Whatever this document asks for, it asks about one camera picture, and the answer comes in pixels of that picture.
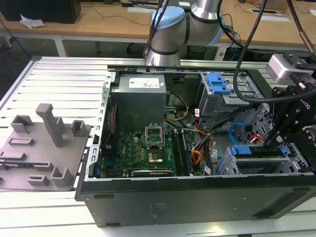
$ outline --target wooden desk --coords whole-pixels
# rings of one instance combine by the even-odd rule
[[[312,43],[316,45],[316,16],[312,15],[311,13],[303,13],[301,11],[302,7],[308,11],[310,9],[316,9],[316,3],[297,1],[293,4],[303,29],[309,36]],[[240,34],[241,43],[246,42],[257,17],[257,14],[249,13],[250,8],[256,9],[256,7],[252,4],[239,3],[237,0],[223,0],[223,14],[231,14],[233,18],[234,30]],[[287,9],[285,11],[278,11],[280,13],[283,13],[282,16],[287,17],[292,22],[276,22],[261,20],[249,48],[275,50],[306,50],[306,47],[298,34],[290,10]],[[229,16],[225,16],[225,21],[228,25],[231,24]],[[216,54],[217,60],[223,59],[226,49],[230,44],[230,39],[226,35],[223,35],[218,43],[219,49]]]
[[[145,43],[149,37],[151,13],[128,12],[127,7],[121,5],[89,7],[81,4],[81,14],[74,24],[44,22],[45,27],[29,29],[20,22],[1,20],[17,38],[37,38],[55,40],[59,56],[67,56],[63,40],[92,40],[114,42],[141,42]],[[10,34],[0,24],[0,37],[9,37]]]
[[[234,30],[240,34],[241,42],[245,42],[253,27],[257,14],[250,12],[254,5],[243,3],[239,4],[237,0],[224,0],[222,4],[223,13],[231,14],[234,23]],[[304,7],[305,9],[316,9],[316,3],[312,2],[295,2],[295,6]],[[55,40],[58,53],[60,56],[67,56],[63,40],[92,40],[92,41],[117,41],[117,42],[146,42],[149,35],[149,25],[151,22],[151,13],[134,13],[128,12],[127,7],[104,6],[89,7],[88,4],[82,4],[81,15],[74,24],[60,24],[45,22],[45,27],[28,29],[19,22],[8,22],[1,19],[5,25],[19,38],[41,38]],[[301,24],[310,37],[313,44],[316,44],[316,16],[302,13],[296,8],[297,15]],[[138,25],[122,17],[123,16],[134,22],[144,24]],[[283,16],[286,16],[292,22],[273,22],[261,21],[254,35],[250,48],[260,49],[305,49],[305,46],[298,35],[293,17],[289,10],[286,10]],[[229,17],[225,17],[227,24],[230,24]],[[2,25],[0,25],[0,36],[10,36]],[[216,60],[223,60],[226,49],[230,40],[223,35],[217,46],[219,49],[216,54]]]

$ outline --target blue latch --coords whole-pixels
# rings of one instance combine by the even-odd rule
[[[238,155],[251,155],[252,152],[248,146],[235,145],[232,148],[235,148]]]
[[[211,87],[213,94],[229,95],[232,90],[228,89],[226,81],[219,73],[207,73],[206,81]]]
[[[235,147],[231,147],[231,152],[234,156],[238,154],[237,149]]]
[[[280,145],[278,147],[280,149],[280,151],[282,152],[283,156],[286,157],[288,152],[287,152],[287,148],[284,145]]]

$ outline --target floor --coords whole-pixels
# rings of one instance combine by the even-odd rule
[[[12,48],[6,49],[2,45],[0,47],[0,99],[5,95],[7,90],[14,83],[15,79],[20,75],[29,58],[18,45],[11,39]],[[33,55],[40,56],[58,56],[58,52],[53,40],[50,39],[18,39],[19,43],[25,50]],[[95,43],[93,41],[73,41],[67,40],[66,48],[71,57],[116,57],[116,58],[142,58],[144,44],[135,43],[131,46],[130,51],[126,52],[128,43],[120,42],[101,42],[101,53],[96,52]],[[235,49],[231,48],[227,51],[224,60],[230,60]],[[208,47],[204,56],[204,60],[213,60],[216,48]],[[238,59],[240,51],[235,54],[234,60]],[[187,57],[187,47],[180,48],[181,59],[192,59]],[[262,58],[259,55],[247,54],[245,61],[268,61],[269,57]]]

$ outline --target motherboard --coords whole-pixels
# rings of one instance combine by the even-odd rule
[[[195,146],[195,138],[191,132],[165,131],[161,147],[148,145],[148,142],[159,140],[159,132],[119,133],[113,155],[103,153],[102,177],[203,175],[203,171],[192,164],[191,150]]]

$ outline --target green circuit board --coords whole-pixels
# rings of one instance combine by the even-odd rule
[[[145,132],[121,132],[118,136],[118,146],[115,159],[103,159],[102,170],[104,177],[124,177],[133,170],[170,170],[177,176],[171,132],[163,136],[164,147],[146,147]],[[151,141],[159,141],[156,135],[151,134]],[[185,133],[186,145],[189,153],[195,146],[195,137],[192,132]],[[200,166],[192,169],[194,176],[204,175]]]
[[[148,154],[151,148],[146,147],[145,132],[121,132],[118,139],[118,158],[114,169],[160,169],[173,170],[175,163],[171,133],[165,135],[165,145],[160,151],[161,162],[150,162]]]

